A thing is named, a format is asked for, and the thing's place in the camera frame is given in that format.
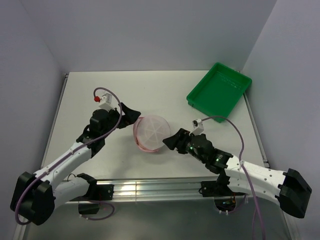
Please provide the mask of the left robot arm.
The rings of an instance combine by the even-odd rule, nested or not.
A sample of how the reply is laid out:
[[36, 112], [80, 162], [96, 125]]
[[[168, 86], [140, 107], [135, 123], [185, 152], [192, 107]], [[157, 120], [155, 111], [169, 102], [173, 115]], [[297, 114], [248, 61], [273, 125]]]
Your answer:
[[64, 203], [82, 198], [95, 201], [98, 194], [97, 180], [80, 173], [69, 182], [64, 179], [77, 167], [92, 159], [104, 146], [105, 139], [116, 129], [133, 125], [141, 112], [128, 108], [124, 103], [119, 109], [100, 108], [92, 113], [89, 124], [62, 156], [34, 172], [22, 173], [16, 182], [10, 209], [19, 225], [46, 222], [55, 209]]

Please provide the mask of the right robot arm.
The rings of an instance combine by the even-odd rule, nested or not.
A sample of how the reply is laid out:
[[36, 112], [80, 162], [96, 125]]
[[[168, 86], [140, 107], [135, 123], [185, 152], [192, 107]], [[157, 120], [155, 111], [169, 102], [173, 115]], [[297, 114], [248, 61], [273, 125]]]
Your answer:
[[205, 134], [194, 135], [183, 128], [163, 143], [172, 151], [193, 156], [218, 176], [216, 180], [201, 182], [199, 192], [203, 197], [255, 193], [256, 197], [275, 203], [295, 218], [305, 217], [312, 189], [298, 171], [273, 170], [240, 162], [235, 155], [215, 148]]

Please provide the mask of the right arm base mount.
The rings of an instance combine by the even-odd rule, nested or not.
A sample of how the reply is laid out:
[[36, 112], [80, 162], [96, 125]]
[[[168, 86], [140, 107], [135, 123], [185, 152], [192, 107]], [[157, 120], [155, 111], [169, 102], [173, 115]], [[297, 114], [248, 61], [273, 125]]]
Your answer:
[[217, 180], [202, 181], [198, 193], [204, 198], [214, 198], [214, 205], [219, 214], [233, 213], [247, 202], [245, 193], [233, 192]]

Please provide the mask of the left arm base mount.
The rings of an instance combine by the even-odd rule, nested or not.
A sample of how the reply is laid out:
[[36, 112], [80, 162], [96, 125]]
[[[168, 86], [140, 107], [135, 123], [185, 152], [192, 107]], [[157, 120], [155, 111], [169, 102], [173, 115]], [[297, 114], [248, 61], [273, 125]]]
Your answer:
[[109, 211], [107, 217], [109, 218], [115, 212], [115, 207], [109, 203], [113, 199], [114, 185], [113, 184], [98, 184], [91, 193], [84, 196], [79, 196], [74, 200], [79, 203], [78, 213], [82, 216], [96, 215], [100, 210]]

